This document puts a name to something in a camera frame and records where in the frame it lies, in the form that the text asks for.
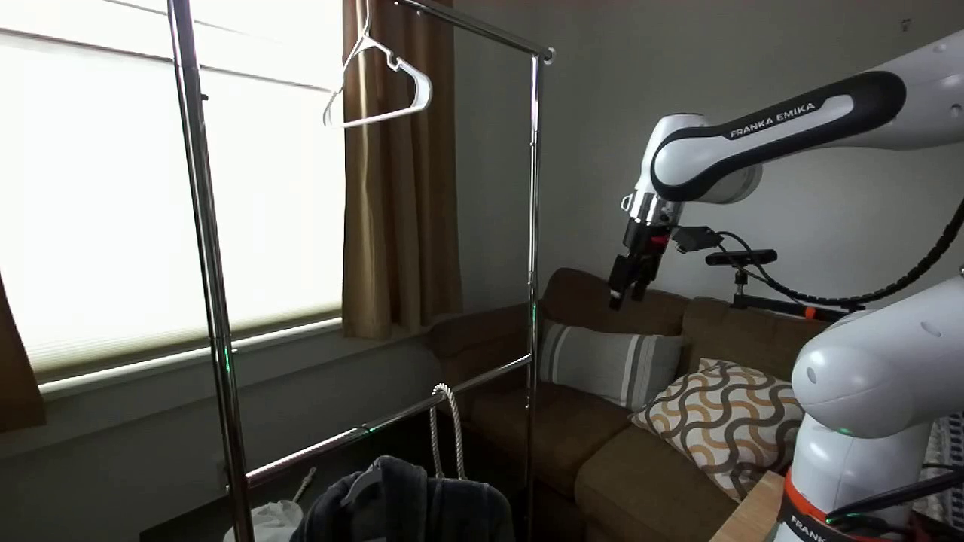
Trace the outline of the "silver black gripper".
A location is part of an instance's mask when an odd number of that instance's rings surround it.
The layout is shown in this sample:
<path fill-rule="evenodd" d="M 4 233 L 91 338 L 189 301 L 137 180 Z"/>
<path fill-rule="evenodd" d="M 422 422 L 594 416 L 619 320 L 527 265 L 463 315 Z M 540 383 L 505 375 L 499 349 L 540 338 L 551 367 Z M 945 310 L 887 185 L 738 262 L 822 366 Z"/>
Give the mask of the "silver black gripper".
<path fill-rule="evenodd" d="M 647 284 L 659 272 L 659 258 L 681 217 L 681 207 L 675 201 L 649 191 L 634 191 L 631 196 L 626 196 L 623 212 L 623 252 L 613 258 L 607 276 L 607 309 L 619 309 L 623 292 L 628 292 L 631 301 L 641 301 Z"/>

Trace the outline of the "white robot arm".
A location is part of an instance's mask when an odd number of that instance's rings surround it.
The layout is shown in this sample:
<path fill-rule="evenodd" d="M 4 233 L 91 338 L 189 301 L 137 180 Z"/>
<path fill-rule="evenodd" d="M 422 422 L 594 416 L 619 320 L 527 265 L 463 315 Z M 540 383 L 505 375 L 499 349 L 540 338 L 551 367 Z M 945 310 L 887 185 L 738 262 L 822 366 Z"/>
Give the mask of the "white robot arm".
<path fill-rule="evenodd" d="M 786 104 L 707 123 L 657 120 L 634 192 L 623 198 L 626 252 L 607 295 L 641 292 L 687 201 L 738 201 L 760 166 L 815 145 L 930 149 L 964 139 L 964 34 Z M 953 487 L 921 472 L 930 422 L 964 409 L 964 281 L 950 276 L 808 340 L 792 366 L 803 409 L 773 542 L 917 542 L 911 503 Z"/>

